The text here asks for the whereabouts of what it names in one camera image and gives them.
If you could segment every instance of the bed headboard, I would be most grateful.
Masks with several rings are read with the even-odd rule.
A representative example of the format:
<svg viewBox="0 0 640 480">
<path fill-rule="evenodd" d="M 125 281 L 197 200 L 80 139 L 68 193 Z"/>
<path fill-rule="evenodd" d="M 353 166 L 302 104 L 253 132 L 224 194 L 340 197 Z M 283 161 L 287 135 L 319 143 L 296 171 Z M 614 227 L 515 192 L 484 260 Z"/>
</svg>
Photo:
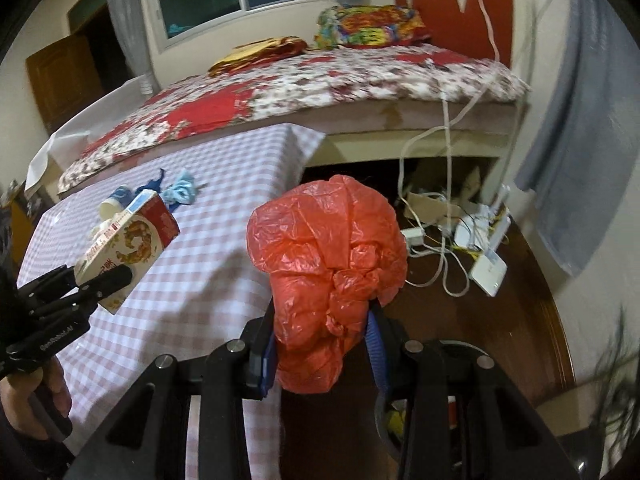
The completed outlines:
<svg viewBox="0 0 640 480">
<path fill-rule="evenodd" d="M 532 0 L 483 1 L 494 27 L 500 61 L 528 80 L 531 52 L 526 43 L 531 42 Z M 494 58 L 478 0 L 396 0 L 396 4 L 420 12 L 436 46 L 475 58 Z"/>
</svg>

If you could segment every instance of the yellow folded cloth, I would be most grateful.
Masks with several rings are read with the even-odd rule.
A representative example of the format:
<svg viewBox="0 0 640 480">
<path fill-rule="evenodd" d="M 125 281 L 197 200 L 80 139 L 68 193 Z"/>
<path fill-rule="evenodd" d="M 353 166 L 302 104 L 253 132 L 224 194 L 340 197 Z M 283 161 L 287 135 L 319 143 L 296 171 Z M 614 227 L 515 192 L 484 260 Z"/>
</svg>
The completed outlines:
<svg viewBox="0 0 640 480">
<path fill-rule="evenodd" d="M 293 57 L 306 50 L 305 40 L 295 36 L 267 38 L 236 46 L 227 56 L 209 68 L 209 75 L 215 77 L 221 73 L 233 73 L 248 66 L 273 62 L 286 57 Z"/>
</svg>

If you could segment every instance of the floral bedsheet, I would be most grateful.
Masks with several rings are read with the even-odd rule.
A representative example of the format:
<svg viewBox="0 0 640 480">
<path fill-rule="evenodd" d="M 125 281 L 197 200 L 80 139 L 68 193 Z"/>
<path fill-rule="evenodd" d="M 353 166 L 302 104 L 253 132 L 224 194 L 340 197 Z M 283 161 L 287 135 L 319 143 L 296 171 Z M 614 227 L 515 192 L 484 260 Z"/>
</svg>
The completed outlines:
<svg viewBox="0 0 640 480">
<path fill-rule="evenodd" d="M 164 142 L 224 126 L 370 99 L 467 102 L 489 78 L 484 101 L 512 102 L 528 90 L 504 65 L 428 44 L 316 50 L 233 75 L 193 76 L 149 99 L 88 146 L 63 173 L 58 190 Z"/>
</svg>

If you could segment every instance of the checkered tablecloth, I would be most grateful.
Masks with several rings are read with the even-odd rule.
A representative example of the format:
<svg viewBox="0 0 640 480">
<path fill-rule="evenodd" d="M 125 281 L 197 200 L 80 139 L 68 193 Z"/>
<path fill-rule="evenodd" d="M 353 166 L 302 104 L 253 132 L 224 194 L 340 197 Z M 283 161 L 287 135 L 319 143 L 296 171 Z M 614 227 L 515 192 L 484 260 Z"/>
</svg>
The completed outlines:
<svg viewBox="0 0 640 480">
<path fill-rule="evenodd" d="M 268 278 L 246 253 L 252 211 L 295 186 L 323 134 L 280 124 L 211 140 L 171 153 L 69 196 L 40 221 L 20 272 L 23 285 L 88 248 L 98 204 L 119 185 L 130 187 L 167 172 L 165 185 L 187 169 L 203 186 L 196 203 L 175 212 L 180 235 L 160 256 L 116 316 L 102 308 L 91 330 L 60 352 L 74 406 L 78 452 L 124 391 L 158 355 L 179 360 L 206 355 L 240 335 L 261 316 L 271 291 Z M 187 478 L 197 478 L 199 399 L 191 405 Z M 244 402 L 247 446 L 254 479 L 279 477 L 280 393 Z"/>
</svg>

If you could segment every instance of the blue and white cup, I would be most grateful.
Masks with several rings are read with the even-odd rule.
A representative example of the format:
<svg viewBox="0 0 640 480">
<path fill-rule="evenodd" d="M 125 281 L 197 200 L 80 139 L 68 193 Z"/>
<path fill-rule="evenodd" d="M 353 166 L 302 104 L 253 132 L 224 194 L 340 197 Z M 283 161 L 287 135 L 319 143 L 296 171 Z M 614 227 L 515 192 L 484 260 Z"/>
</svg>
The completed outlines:
<svg viewBox="0 0 640 480">
<path fill-rule="evenodd" d="M 100 220 L 110 220 L 116 213 L 120 213 L 126 209 L 126 207 L 133 201 L 133 190 L 128 186 L 118 186 L 113 193 L 111 193 L 107 200 L 104 200 L 98 212 L 100 213 Z"/>
</svg>

